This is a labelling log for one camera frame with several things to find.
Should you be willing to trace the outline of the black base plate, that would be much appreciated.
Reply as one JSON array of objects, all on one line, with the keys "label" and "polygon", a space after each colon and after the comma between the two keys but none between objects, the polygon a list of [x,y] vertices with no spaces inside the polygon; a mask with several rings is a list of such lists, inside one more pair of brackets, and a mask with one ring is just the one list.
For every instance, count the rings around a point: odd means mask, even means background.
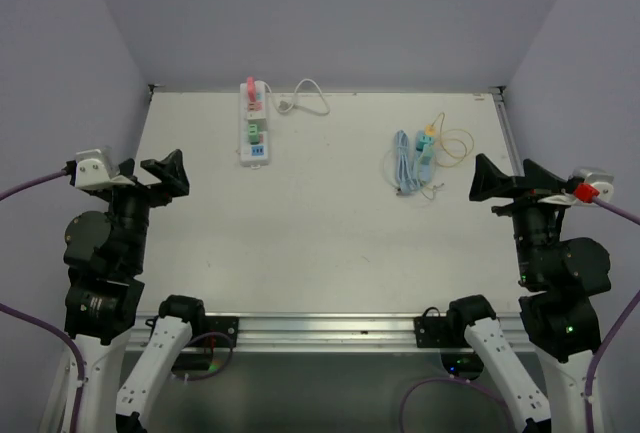
[{"label": "black base plate", "polygon": [[232,348],[235,348],[239,333],[239,318],[231,315],[206,315],[205,319],[201,320],[200,324],[196,327],[193,337],[208,332],[220,333],[228,337],[229,340],[226,341],[224,338],[219,339],[218,337],[202,339],[199,342],[194,343],[195,347],[213,349],[216,346],[231,346]]},{"label": "black base plate", "polygon": [[469,344],[463,334],[454,329],[448,317],[431,306],[413,319],[416,346],[425,348],[461,349]]}]

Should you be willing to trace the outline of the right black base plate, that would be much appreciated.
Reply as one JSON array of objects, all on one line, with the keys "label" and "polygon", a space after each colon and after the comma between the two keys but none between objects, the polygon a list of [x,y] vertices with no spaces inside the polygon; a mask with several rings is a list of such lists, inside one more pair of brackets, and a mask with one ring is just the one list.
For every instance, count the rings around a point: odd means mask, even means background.
[{"label": "right black base plate", "polygon": [[454,329],[448,317],[431,306],[413,319],[416,346],[425,348],[461,349],[469,344],[463,334]]}]

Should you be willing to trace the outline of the green plug adapter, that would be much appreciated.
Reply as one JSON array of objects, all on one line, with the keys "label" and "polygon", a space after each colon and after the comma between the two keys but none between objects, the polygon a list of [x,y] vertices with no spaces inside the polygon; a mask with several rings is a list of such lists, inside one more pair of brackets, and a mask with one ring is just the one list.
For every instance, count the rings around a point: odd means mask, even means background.
[{"label": "green plug adapter", "polygon": [[247,135],[251,145],[259,145],[264,141],[262,130],[257,124],[250,123],[248,125]]}]

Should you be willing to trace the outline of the brown beige plug adapter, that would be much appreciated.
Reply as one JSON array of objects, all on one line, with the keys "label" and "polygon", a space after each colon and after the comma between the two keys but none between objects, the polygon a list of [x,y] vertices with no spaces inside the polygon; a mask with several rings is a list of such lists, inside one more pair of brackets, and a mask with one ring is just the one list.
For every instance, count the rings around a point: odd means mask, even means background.
[{"label": "brown beige plug adapter", "polygon": [[247,104],[247,114],[249,117],[260,117],[265,114],[263,103],[260,101],[249,102]]}]

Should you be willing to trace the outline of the teal plug with cable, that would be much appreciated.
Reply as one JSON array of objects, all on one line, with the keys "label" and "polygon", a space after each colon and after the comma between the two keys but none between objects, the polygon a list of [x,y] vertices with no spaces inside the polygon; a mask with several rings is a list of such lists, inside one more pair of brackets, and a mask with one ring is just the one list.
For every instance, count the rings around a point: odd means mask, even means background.
[{"label": "teal plug with cable", "polygon": [[433,185],[435,168],[437,166],[435,154],[435,137],[423,131],[416,135],[413,159],[413,177],[418,185],[418,191],[429,201],[434,201],[442,184]]}]

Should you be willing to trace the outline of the aluminium front rail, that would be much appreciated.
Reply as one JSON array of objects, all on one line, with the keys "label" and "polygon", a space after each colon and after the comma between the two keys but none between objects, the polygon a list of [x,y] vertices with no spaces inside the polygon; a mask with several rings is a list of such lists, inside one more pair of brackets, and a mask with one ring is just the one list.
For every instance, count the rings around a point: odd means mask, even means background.
[{"label": "aluminium front rail", "polygon": [[237,353],[425,353],[414,313],[209,313],[239,318]]}]

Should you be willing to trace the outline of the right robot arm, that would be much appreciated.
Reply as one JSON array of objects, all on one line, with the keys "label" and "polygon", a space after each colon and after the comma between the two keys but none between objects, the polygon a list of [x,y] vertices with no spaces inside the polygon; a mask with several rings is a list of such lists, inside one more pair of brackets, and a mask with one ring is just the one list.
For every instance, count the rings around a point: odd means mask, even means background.
[{"label": "right robot arm", "polygon": [[520,432],[602,432],[605,429],[592,361],[602,345],[591,297],[611,288],[608,251],[585,237],[563,239],[568,208],[590,196],[609,200],[613,175],[580,167],[562,179],[532,160],[508,176],[484,154],[475,160],[472,202],[504,198],[492,212],[512,221],[520,318],[535,348],[546,384],[541,392],[504,338],[488,300],[454,300],[446,315],[451,342],[469,345],[482,360]]}]

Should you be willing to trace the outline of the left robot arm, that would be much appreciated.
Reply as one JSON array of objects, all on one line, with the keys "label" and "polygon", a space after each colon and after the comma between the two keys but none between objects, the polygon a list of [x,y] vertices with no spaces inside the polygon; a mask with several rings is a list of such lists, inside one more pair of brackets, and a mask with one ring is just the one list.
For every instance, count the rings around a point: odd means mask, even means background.
[{"label": "left robot arm", "polygon": [[71,341],[72,409],[65,432],[145,432],[161,387],[186,346],[208,332],[201,300],[171,295],[160,306],[150,338],[126,380],[120,378],[144,290],[143,272],[150,212],[186,197],[190,183],[183,153],[141,162],[155,183],[134,174],[135,162],[113,165],[105,149],[78,153],[66,166],[73,187],[105,201],[104,212],[87,211],[64,233],[63,261],[70,287],[64,331]]}]

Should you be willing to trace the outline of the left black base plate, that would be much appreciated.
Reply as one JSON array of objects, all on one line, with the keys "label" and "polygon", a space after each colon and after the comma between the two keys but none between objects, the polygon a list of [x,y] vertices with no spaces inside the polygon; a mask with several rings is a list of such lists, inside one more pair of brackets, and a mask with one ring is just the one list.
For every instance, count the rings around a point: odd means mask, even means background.
[{"label": "left black base plate", "polygon": [[199,342],[194,343],[195,347],[213,349],[216,346],[231,346],[232,348],[235,348],[239,333],[239,318],[231,315],[206,315],[205,319],[201,320],[200,324],[196,327],[193,337],[208,332],[220,333],[228,337],[229,340],[226,341],[224,338],[219,339],[218,337],[202,339]]}]

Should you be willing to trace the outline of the white power strip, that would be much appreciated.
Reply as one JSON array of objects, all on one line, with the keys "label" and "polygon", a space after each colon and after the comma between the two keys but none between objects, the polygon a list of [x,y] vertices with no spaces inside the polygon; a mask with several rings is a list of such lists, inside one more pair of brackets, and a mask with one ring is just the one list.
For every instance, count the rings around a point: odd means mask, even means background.
[{"label": "white power strip", "polygon": [[273,154],[269,127],[266,83],[248,77],[239,88],[239,163],[260,168],[271,163]]}]

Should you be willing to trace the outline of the pink plug adapter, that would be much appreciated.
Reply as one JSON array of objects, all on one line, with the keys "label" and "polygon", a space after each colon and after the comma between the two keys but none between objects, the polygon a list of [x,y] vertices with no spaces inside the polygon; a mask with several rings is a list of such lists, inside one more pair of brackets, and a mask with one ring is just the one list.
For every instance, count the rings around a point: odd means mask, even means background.
[{"label": "pink plug adapter", "polygon": [[257,90],[255,79],[248,77],[246,81],[247,98],[249,103],[255,103],[257,101]]}]

